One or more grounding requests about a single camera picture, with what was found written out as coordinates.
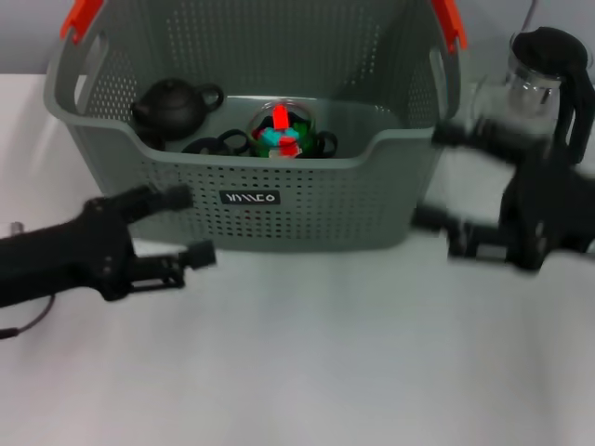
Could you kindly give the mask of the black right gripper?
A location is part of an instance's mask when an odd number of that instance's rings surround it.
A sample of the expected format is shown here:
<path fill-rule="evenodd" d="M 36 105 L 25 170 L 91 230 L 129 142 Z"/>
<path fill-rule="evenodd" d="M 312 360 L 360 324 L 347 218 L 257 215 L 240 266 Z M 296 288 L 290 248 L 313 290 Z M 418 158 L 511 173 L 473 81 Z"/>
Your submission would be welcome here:
<path fill-rule="evenodd" d="M 431 143 L 483 152 L 515 167 L 502 196 L 499 227 L 456 216 L 444 208 L 418 205 L 413 227 L 444 233 L 450 257 L 506 262 L 537 272 L 548 255 L 568 252 L 594 258 L 594 179 L 575 169 L 567 149 L 498 121 L 472 126 L 436 124 Z"/>

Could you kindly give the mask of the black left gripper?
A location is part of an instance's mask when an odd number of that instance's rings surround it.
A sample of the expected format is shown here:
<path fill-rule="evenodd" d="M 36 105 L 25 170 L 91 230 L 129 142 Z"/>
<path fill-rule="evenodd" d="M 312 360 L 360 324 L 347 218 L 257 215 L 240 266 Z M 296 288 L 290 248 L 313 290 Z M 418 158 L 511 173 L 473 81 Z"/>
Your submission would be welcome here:
<path fill-rule="evenodd" d="M 2 239 L 1 305 L 80 287 L 98 291 L 107 301 L 130 291 L 184 288 L 187 269 L 216 264 L 214 244 L 204 241 L 178 253 L 135 257 L 127 222 L 191 207 L 188 186 L 158 190 L 149 184 L 119 194 L 118 204 L 113 197 L 93 199 L 70 221 Z"/>

